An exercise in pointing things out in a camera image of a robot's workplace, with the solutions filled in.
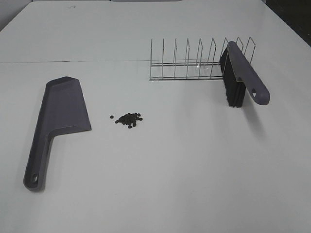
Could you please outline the pile of coffee beans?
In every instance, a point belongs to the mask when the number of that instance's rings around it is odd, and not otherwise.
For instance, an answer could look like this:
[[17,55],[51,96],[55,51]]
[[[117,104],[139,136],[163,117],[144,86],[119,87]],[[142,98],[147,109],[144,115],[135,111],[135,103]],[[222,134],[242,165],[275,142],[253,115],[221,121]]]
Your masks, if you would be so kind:
[[115,121],[115,124],[126,125],[127,128],[131,129],[137,126],[138,121],[143,121],[140,113],[127,113],[121,116],[119,119]]

